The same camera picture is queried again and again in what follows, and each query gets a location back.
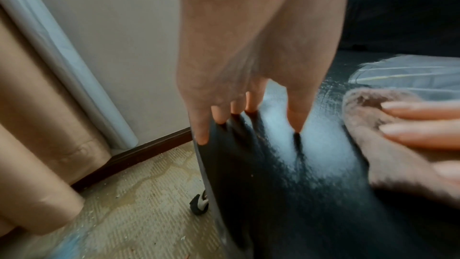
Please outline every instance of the floor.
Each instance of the floor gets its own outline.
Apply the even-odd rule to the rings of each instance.
[[[25,259],[223,259],[210,213],[189,209],[203,189],[184,144],[84,191],[75,222],[36,239]]]

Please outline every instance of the caster wheel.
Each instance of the caster wheel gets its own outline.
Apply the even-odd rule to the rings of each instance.
[[[202,215],[207,212],[209,201],[207,200],[206,190],[203,193],[197,194],[190,202],[190,209],[195,215]]]

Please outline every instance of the beige curtain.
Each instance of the beige curtain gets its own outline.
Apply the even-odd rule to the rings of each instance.
[[[0,7],[0,235],[52,232],[82,209],[72,184],[109,148]]]

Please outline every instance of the cleaning cloth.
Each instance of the cleaning cloth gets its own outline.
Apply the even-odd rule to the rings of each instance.
[[[343,100],[343,120],[369,163],[371,187],[422,196],[460,209],[460,183],[436,171],[436,163],[459,160],[460,153],[413,149],[384,138],[380,125],[408,122],[384,113],[380,104],[386,101],[422,99],[406,91],[360,88],[346,93]]]

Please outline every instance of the baseboard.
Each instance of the baseboard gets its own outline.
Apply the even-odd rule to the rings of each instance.
[[[76,191],[82,191],[85,188],[96,184],[118,172],[121,172],[137,163],[150,159],[156,155],[171,150],[177,146],[190,142],[192,140],[192,132],[190,128],[186,128],[160,139],[148,142],[126,152],[113,156],[107,164],[100,169],[94,171],[82,180],[73,184],[72,187]]]

